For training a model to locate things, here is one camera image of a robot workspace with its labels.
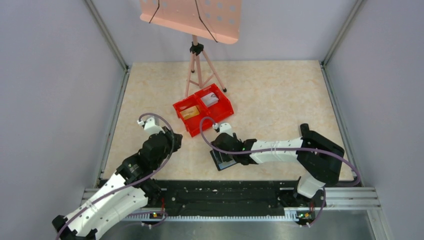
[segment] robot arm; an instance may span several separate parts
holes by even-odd
[[[312,148],[332,152],[343,157],[343,148],[320,135],[309,130],[306,123],[300,126],[301,137],[286,141],[261,141],[247,139],[244,142],[237,139],[230,124],[214,124],[213,128],[219,133],[211,144],[229,152],[257,151],[247,154],[224,154],[211,150],[210,154],[219,171],[237,163],[243,165],[263,164],[268,162],[300,163],[306,173],[300,177],[295,192],[311,199],[325,184],[336,184],[339,181],[342,162],[332,156],[311,151],[261,151],[277,148]]]
[[[171,153],[173,140],[173,152],[181,147],[183,136],[172,133],[166,127],[160,127],[154,117],[150,117],[146,122],[139,121],[138,124],[150,134],[142,148],[126,158],[103,187],[83,205],[66,216],[57,216],[52,221],[55,229],[59,231],[81,209],[87,208],[83,214],[69,223],[60,235],[62,240],[99,240],[112,226],[133,211],[159,200],[161,188],[149,178],[93,204],[93,201],[107,193],[137,182],[158,169]]]

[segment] gray wall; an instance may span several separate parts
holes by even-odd
[[[0,239],[54,239],[94,183],[122,78],[83,1],[0,1]]]
[[[328,66],[395,239],[422,239],[424,1],[367,1]]]
[[[190,60],[191,36],[141,21],[139,0],[94,3],[127,63]],[[322,60],[354,3],[243,0],[237,43],[200,42],[213,60]]]

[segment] tripod stand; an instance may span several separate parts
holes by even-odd
[[[187,76],[187,83],[185,86],[185,98],[189,96],[189,86],[190,84],[194,84],[198,86],[200,89],[202,89],[208,82],[211,80],[214,76],[219,82],[219,85],[221,85],[222,91],[225,93],[227,92],[227,89],[225,88],[223,82],[221,81],[220,76],[218,76],[217,71],[214,68],[214,65],[212,65],[211,60],[209,59],[208,55],[206,54],[204,50],[204,46],[198,42],[198,36],[193,36],[193,42],[191,42],[190,47],[190,64],[188,65],[188,76]],[[213,74],[207,78],[205,82],[202,81],[202,70],[200,67],[200,56],[199,54],[203,53],[204,58],[207,61],[207,64],[209,64],[210,69],[212,70]],[[192,73],[195,72],[195,62],[196,62],[196,70],[197,70],[197,78],[198,82],[194,82],[191,80]]]

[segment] pink board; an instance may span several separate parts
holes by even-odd
[[[140,4],[140,19],[149,22],[158,8],[158,0],[140,0]],[[151,23],[234,44],[239,40],[241,8],[242,0],[160,0],[159,10]],[[199,15],[214,38],[199,20]]]

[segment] beige floor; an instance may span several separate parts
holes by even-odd
[[[318,61],[215,61],[232,103],[234,115],[226,119],[242,140],[289,140],[299,136],[298,126],[312,130],[343,146],[334,111]],[[297,180],[305,169],[298,163],[237,164],[217,171],[210,148],[202,137],[191,137],[177,118],[172,104],[183,99],[187,62],[134,63],[113,136],[104,177],[136,153],[147,134],[136,123],[142,113],[154,112],[183,134],[182,147],[155,175],[162,180]],[[211,74],[202,62],[202,75]],[[189,94],[198,91],[191,85]],[[206,131],[212,141],[217,134]],[[352,180],[345,164],[341,180]]]

